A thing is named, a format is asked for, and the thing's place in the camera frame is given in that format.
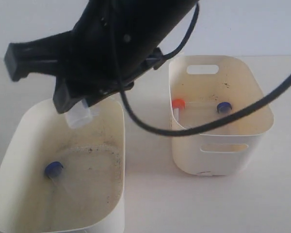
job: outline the plastic storage basket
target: plastic storage basket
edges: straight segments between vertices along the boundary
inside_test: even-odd
[[[182,56],[169,65],[170,100],[185,100],[171,127],[181,130],[218,119],[217,104],[229,102],[236,112],[263,97],[248,66],[227,56]],[[230,175],[246,167],[261,136],[274,123],[269,106],[203,134],[175,137],[176,165],[194,175]]]
[[[99,116],[75,130],[52,100],[23,116],[0,167],[1,232],[123,233],[124,114],[116,101],[99,107]],[[53,161],[72,171],[82,210],[44,176]]]

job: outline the black wire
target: black wire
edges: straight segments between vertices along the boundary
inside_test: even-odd
[[[291,86],[291,75],[290,75],[289,77],[286,78],[286,80],[282,84],[280,84],[270,94],[268,94],[264,98],[258,100],[257,102],[247,106],[246,108],[244,108],[236,113],[233,113],[229,116],[226,116],[226,117],[221,118],[219,120],[216,120],[216,121],[213,121],[213,122],[210,122],[210,123],[207,123],[205,125],[198,126],[198,127],[194,127],[191,129],[187,129],[187,130],[173,131],[173,130],[158,129],[158,128],[152,127],[152,126],[142,122],[137,117],[137,115],[133,112],[133,110],[131,109],[131,106],[129,105],[129,102],[127,100],[127,96],[125,94],[124,85],[123,85],[121,72],[120,72],[120,67],[119,67],[119,63],[118,63],[118,59],[117,59],[116,42],[115,42],[115,37],[114,37],[114,29],[113,29],[113,21],[112,20],[111,20],[109,28],[110,28],[111,47],[112,47],[112,58],[114,61],[114,68],[116,71],[117,82],[118,82],[118,86],[120,89],[120,95],[121,95],[121,98],[123,101],[123,105],[124,105],[126,111],[128,112],[130,118],[138,126],[140,126],[144,130],[151,132],[151,133],[155,133],[155,134],[163,135],[163,136],[180,137],[180,136],[190,136],[190,135],[194,135],[194,134],[204,133],[204,132],[222,127],[226,124],[229,124],[233,121],[241,119],[242,117],[248,116],[248,115],[252,114],[253,112],[261,109],[262,107],[266,106],[270,102],[277,99],[281,94],[283,94]]]
[[[182,39],[181,43],[179,44],[179,46],[174,51],[172,51],[172,52],[170,52],[168,54],[165,54],[163,56],[163,58],[165,60],[169,60],[169,59],[175,57],[184,48],[184,46],[186,45],[186,43],[190,39],[190,37],[192,35],[192,32],[194,31],[195,25],[197,23],[198,15],[199,15],[199,4],[198,4],[198,2],[196,2],[196,6],[195,6],[195,11],[193,13],[193,17],[192,17],[191,23],[189,25],[189,28],[188,28],[184,38]]]

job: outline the basket handle hole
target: basket handle hole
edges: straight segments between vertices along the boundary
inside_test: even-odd
[[[216,74],[218,71],[217,65],[190,65],[186,69],[188,74]]]
[[[248,149],[247,144],[218,144],[218,143],[209,143],[201,146],[200,150],[202,152],[229,152],[229,153],[238,153]]]

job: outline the white wall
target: white wall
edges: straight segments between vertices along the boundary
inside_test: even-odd
[[[201,0],[197,28],[186,54],[291,54],[291,0]],[[0,0],[0,57],[10,41],[70,30],[87,0]],[[163,41],[175,48],[192,13]]]

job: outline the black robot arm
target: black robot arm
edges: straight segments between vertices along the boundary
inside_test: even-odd
[[[166,60],[158,45],[197,0],[89,0],[71,31],[27,43],[11,43],[5,64],[12,81],[29,73],[56,77],[59,114],[86,99],[89,106],[119,92],[110,54],[110,14],[125,89]]]

